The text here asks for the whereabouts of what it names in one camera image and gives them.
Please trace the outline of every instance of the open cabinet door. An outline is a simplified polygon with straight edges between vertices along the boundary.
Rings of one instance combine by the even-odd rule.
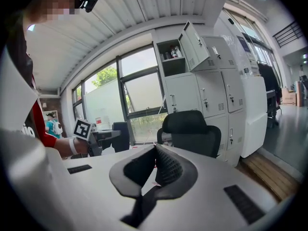
[[[190,71],[210,57],[203,38],[197,34],[192,23],[186,23],[178,40]]]

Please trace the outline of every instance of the black cushion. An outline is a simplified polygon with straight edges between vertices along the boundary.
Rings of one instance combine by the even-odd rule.
[[[207,133],[207,125],[200,111],[181,111],[166,116],[163,122],[163,132],[177,134],[204,134]]]

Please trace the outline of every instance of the gray floor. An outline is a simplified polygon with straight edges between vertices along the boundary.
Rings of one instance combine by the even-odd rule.
[[[308,165],[308,109],[281,105],[277,113],[279,126],[268,128],[263,148],[279,157],[300,173]]]

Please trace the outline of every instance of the hand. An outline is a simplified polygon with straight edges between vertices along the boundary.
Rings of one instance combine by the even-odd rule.
[[[88,154],[88,142],[78,138],[74,138],[74,145],[78,153]]]

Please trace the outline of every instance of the black chair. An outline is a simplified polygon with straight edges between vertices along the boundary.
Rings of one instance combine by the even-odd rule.
[[[162,143],[162,133],[170,133],[174,147],[213,158],[217,157],[221,132],[208,126],[200,111],[190,110],[166,116],[163,127],[157,132],[157,142]]]

